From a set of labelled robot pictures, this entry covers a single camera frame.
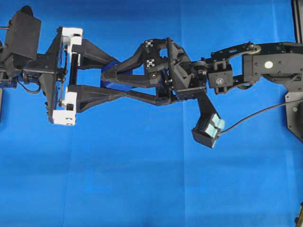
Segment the left gripper white brackets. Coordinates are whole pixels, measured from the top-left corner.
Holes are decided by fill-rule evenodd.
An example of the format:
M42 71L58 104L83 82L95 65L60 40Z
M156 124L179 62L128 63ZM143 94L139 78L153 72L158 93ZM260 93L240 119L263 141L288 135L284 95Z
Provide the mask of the left gripper white brackets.
M67 62L76 60L79 69L102 69L116 58L110 56L87 39L83 29L59 27L57 35L46 51L50 72L44 73L44 95L48 120L58 125L75 125L76 113L96 105L125 97L127 92L88 85L69 85L63 89L68 72Z

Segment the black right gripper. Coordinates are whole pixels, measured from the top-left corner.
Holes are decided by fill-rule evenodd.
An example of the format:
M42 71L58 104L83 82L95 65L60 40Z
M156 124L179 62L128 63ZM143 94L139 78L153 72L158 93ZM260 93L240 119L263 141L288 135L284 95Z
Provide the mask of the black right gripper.
M191 61L171 38L147 40L133 56L114 68L116 81L133 87L155 88L156 95L130 90L128 98L155 106L196 99L206 89L206 62Z

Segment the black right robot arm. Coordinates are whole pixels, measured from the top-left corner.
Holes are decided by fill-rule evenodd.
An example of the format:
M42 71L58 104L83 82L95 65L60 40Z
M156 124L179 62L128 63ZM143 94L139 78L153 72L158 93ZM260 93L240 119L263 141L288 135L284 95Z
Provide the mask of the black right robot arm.
M192 61L172 39L152 39L141 44L132 57L102 72L101 78L132 88L153 87L156 95L130 90L125 97L157 106L199 99L208 88L216 94L248 89L261 78L283 85L289 92L302 92L303 46L248 42Z

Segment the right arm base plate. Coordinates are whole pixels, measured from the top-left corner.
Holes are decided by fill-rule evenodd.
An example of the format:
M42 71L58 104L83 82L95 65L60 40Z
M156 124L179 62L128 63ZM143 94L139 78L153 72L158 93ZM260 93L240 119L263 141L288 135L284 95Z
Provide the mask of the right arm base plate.
M285 95L288 103L286 121L288 130L301 142L303 141L303 86L289 86Z

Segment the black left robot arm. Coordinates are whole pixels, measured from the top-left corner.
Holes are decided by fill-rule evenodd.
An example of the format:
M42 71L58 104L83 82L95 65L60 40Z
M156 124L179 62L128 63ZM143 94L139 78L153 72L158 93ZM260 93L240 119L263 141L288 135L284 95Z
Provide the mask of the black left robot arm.
M93 87L77 84L78 70L102 69L115 59L84 39L83 30L59 27L45 53L38 52L41 21L30 6L10 19L0 45L0 86L38 85L46 97L46 115L52 124L73 126L77 113L114 100L132 88L124 82Z

